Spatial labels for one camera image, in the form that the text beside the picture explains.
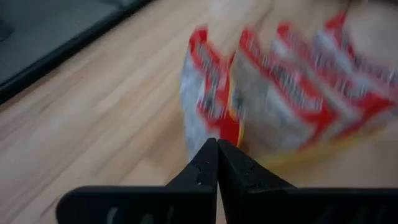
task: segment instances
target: wooden floor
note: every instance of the wooden floor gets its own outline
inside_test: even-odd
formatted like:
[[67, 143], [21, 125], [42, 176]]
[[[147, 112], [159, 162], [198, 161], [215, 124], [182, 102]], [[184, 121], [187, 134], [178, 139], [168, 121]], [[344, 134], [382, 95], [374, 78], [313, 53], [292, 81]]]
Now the wooden floor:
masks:
[[[131, 16], [0, 107], [0, 223], [56, 223], [58, 199], [75, 187], [162, 185], [179, 173], [187, 153], [178, 79], [195, 26], [208, 24], [210, 39], [230, 54], [246, 24], [264, 43], [285, 19], [310, 36], [344, 7], [337, 0], [158, 0]], [[397, 153], [368, 148], [284, 177], [297, 185], [398, 186]]]

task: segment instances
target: snack bag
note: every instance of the snack bag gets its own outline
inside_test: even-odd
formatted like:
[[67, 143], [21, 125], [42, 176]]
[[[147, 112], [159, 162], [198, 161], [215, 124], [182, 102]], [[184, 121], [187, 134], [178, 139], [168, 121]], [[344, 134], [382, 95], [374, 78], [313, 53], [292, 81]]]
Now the snack bag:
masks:
[[396, 100], [398, 96], [398, 71], [373, 63], [357, 54], [354, 45], [344, 28], [346, 16], [339, 14], [327, 21], [316, 36], [314, 43], [322, 50], [332, 52], [338, 63], [347, 73], [359, 73], [369, 79], [374, 88]]
[[277, 34], [273, 49], [301, 58], [314, 84], [341, 115], [340, 126], [336, 127], [338, 136], [381, 125], [384, 112], [395, 105], [382, 91], [360, 75], [349, 75], [334, 55], [309, 44], [290, 24], [281, 24]]
[[301, 69], [265, 54], [249, 29], [243, 31], [231, 70], [243, 98], [245, 138], [269, 149], [295, 151], [319, 140], [336, 121]]
[[235, 111], [234, 88], [229, 77], [229, 60], [224, 60], [207, 41], [207, 28], [195, 30], [180, 80], [189, 158], [193, 159], [208, 138], [239, 144], [243, 128]]

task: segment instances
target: blurry package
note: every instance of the blurry package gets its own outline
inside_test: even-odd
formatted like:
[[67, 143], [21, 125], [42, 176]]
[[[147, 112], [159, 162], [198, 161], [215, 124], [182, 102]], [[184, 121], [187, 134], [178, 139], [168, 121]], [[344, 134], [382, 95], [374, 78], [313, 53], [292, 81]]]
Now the blurry package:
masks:
[[190, 159], [208, 138], [227, 139], [237, 146], [242, 136], [243, 128], [235, 112], [239, 109], [239, 97], [233, 96], [229, 66], [229, 60], [224, 60], [207, 41], [207, 28], [195, 30], [180, 80]]
[[346, 136], [354, 131], [369, 131], [391, 120], [395, 103], [383, 91], [367, 78], [348, 73], [334, 54], [307, 42], [289, 23], [278, 27], [272, 49], [279, 55], [302, 61], [308, 77], [339, 113], [340, 122], [333, 134]]
[[231, 67], [244, 108], [245, 139], [295, 151], [328, 135], [336, 113], [301, 69], [265, 54], [255, 33], [243, 31]]
[[398, 71], [389, 68], [358, 54], [344, 27], [346, 16], [339, 14], [327, 21], [315, 36], [315, 45], [322, 50], [332, 52], [338, 63], [347, 73], [358, 73], [396, 100], [398, 96]]

